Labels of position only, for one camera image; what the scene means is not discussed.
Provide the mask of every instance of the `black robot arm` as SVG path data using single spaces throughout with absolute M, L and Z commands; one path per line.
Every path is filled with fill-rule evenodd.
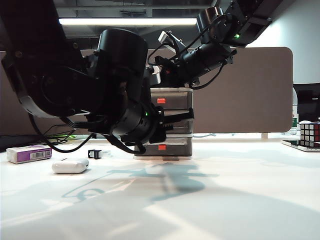
M 162 66 L 161 83 L 153 87 L 184 87 L 186 84 L 195 90 L 206 87 L 224 65 L 233 63 L 237 50 L 231 47 L 244 48 L 256 40 L 270 25 L 270 16 L 282 1 L 232 0 L 225 12 L 217 1 L 215 6 L 197 16 L 199 35 L 188 46 L 172 32 L 162 32 L 158 40 L 175 55 L 169 59 L 156 56 L 155 63 L 149 61 L 150 65 Z M 188 51 L 198 39 L 201 45 Z M 220 68 L 218 74 L 210 82 L 197 86 L 200 76 L 216 68 Z
M 230 46 L 245 47 L 263 32 L 280 2 L 234 0 L 225 13 L 218 6 L 206 9 L 197 18 L 201 46 L 191 52 L 167 32 L 160 41 L 175 56 L 155 58 L 153 65 L 162 67 L 159 83 L 158 77 L 153 81 L 154 68 L 145 67 L 148 45 L 135 33 L 105 30 L 97 51 L 83 58 L 77 43 L 67 40 L 52 0 L 0 0 L 0 37 L 6 48 L 1 62 L 38 134 L 33 116 L 59 117 L 74 129 L 102 134 L 118 148 L 142 154 L 144 143 L 166 139 L 168 124 L 194 117 L 192 109 L 164 116 L 152 104 L 150 88 L 189 84 L 197 89 L 199 76 L 232 63 L 236 51 Z M 69 119 L 79 114 L 87 121 Z

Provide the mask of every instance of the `white table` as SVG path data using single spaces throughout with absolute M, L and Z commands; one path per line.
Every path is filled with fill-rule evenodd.
M 320 239 L 320 153 L 194 142 L 192 160 L 139 161 L 96 143 L 23 164 L 0 154 L 1 240 Z M 109 152 L 82 174 L 53 174 L 53 161 L 89 149 Z

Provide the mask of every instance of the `drawer unit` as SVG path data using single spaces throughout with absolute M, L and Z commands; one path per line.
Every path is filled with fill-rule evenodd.
M 192 156 L 192 137 L 182 138 L 167 138 L 166 141 L 161 143 L 146 144 L 144 145 L 146 152 L 144 154 L 135 154 L 134 159 L 138 160 L 180 160 L 190 159 Z
M 192 94 L 186 87 L 151 88 L 151 101 L 165 110 L 187 110 L 192 108 Z
M 151 88 L 151 100 L 164 110 L 165 116 L 184 114 L 193 107 L 193 90 L 185 87 Z M 193 121 L 171 123 L 173 130 L 166 132 L 166 141 L 146 143 L 144 154 L 135 154 L 137 160 L 188 160 L 192 158 Z

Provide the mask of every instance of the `fluorescent light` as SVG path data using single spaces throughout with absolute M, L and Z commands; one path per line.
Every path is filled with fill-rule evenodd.
M 195 25 L 196 18 L 60 18 L 62 25 L 152 26 Z

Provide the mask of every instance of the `black monitor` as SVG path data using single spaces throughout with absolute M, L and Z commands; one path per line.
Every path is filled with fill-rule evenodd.
M 299 122 L 320 121 L 320 83 L 293 85 L 298 98 Z

